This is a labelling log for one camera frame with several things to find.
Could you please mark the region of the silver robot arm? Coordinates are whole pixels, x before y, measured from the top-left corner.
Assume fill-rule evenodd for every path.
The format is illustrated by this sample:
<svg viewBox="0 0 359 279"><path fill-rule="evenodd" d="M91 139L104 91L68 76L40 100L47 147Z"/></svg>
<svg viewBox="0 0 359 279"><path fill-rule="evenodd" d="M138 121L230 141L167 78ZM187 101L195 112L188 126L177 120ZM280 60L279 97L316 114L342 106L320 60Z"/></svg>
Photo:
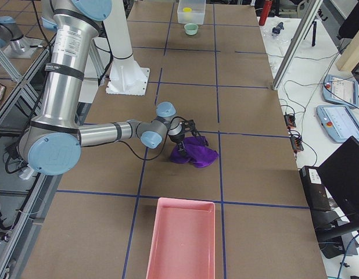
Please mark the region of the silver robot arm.
<svg viewBox="0 0 359 279"><path fill-rule="evenodd" d="M107 92L145 93L149 69L141 68L134 59L122 1L43 1L42 19L47 28L56 30L56 38L45 67L41 112L31 120L19 144L19 154L32 169L50 176L63 174L77 164L82 147L130 138L139 138L151 149L169 138L185 154L185 133L194 132L195 124L177 116L169 102L157 106L156 118L149 123L76 124L87 57L102 28L113 54Z"/></svg>

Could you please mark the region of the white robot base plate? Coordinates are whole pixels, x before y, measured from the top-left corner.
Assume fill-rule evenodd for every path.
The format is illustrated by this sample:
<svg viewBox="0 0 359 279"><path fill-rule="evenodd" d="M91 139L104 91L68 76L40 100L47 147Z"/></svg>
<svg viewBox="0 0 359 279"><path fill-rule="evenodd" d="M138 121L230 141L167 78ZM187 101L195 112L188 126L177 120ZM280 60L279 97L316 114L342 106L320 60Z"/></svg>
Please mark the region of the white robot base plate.
<svg viewBox="0 0 359 279"><path fill-rule="evenodd" d="M113 95L144 96L150 75L150 68L139 67L126 71L123 66L112 67L106 93Z"/></svg>

